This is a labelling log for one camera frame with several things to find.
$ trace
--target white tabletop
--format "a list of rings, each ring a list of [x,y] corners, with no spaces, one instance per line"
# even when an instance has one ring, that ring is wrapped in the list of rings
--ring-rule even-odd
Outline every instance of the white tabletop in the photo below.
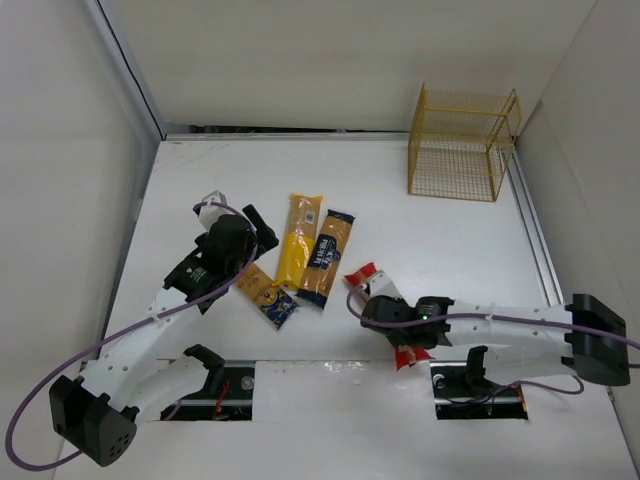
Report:
[[[233,206],[253,203],[279,236],[292,192],[324,195],[323,211],[355,212],[339,274],[375,261],[409,302],[444,295],[542,305],[508,182],[495,204],[409,196],[406,143],[164,142],[108,332],[138,320],[191,250],[201,227],[190,208],[215,189]],[[278,256],[259,264],[274,275]],[[150,423],[113,466],[79,458],[56,479],[636,478],[603,387],[589,385],[577,398],[528,388],[530,422],[438,421],[426,366],[396,373],[391,347],[348,314],[345,295],[336,281],[323,313],[304,308],[277,332],[232,290],[163,358],[202,343],[228,360],[268,360],[257,364],[253,421]],[[435,353],[466,357],[466,349]]]
[[[139,319],[162,280],[194,247],[202,227],[191,207],[213,190],[232,206],[253,203],[282,238],[292,192],[323,195],[356,214],[323,313],[301,309],[277,332],[235,289],[166,353],[205,343],[228,360],[378,360],[389,343],[345,308],[340,276],[374,261],[411,302],[443,295],[475,303],[540,305],[531,247],[508,184],[494,203],[407,195],[406,140],[164,142],[136,228],[108,327]],[[275,276],[280,249],[258,264]],[[438,358],[464,359],[445,348]]]

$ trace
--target wire basket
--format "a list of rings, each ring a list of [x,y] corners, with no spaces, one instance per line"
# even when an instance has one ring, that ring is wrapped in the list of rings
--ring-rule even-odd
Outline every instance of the wire basket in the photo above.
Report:
[[[409,193],[495,202],[521,118],[515,90],[477,95],[423,85],[409,135]]]

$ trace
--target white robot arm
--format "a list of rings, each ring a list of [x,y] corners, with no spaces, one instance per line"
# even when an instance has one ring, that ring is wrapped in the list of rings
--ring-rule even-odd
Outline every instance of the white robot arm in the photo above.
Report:
[[[553,307],[486,306],[446,297],[423,297],[410,307],[384,271],[368,279],[360,294],[368,299],[362,326],[383,333],[394,346],[472,346],[467,357],[470,382],[509,385],[549,375],[574,375],[608,386],[630,382],[626,345],[544,324],[586,326],[626,337],[624,320],[591,295],[574,295],[571,305]],[[452,319],[403,326],[441,315]],[[494,320],[507,317],[533,322]]]
[[[202,345],[160,372],[153,367],[178,331],[200,319],[251,262],[278,245],[253,206],[243,209],[245,218],[225,205],[224,195],[214,192],[194,208],[206,232],[165,279],[144,312],[148,323],[101,352],[77,378],[61,376],[49,390],[56,432],[101,466],[122,456],[143,422],[201,390],[210,376],[221,380],[224,360]]]

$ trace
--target food package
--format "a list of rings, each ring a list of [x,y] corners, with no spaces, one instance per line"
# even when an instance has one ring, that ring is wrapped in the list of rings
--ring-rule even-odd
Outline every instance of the food package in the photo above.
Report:
[[[324,309],[355,218],[337,210],[328,211],[302,275],[298,297]]]
[[[236,286],[280,330],[284,322],[298,308],[298,304],[282,288],[273,285],[255,263],[236,282]]]
[[[275,285],[292,290],[300,288],[300,281],[313,250],[322,197],[291,195],[287,231],[280,254]]]

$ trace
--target snack bag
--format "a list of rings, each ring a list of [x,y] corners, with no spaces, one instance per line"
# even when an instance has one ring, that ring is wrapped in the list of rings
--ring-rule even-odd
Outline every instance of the snack bag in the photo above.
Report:
[[[274,286],[273,280],[255,263],[240,277],[236,286],[278,330],[298,308],[293,298],[280,287]]]
[[[322,197],[291,195],[287,231],[280,254],[275,285],[300,288],[302,274],[313,250]]]
[[[329,210],[302,275],[298,297],[324,309],[351,233],[355,216]]]

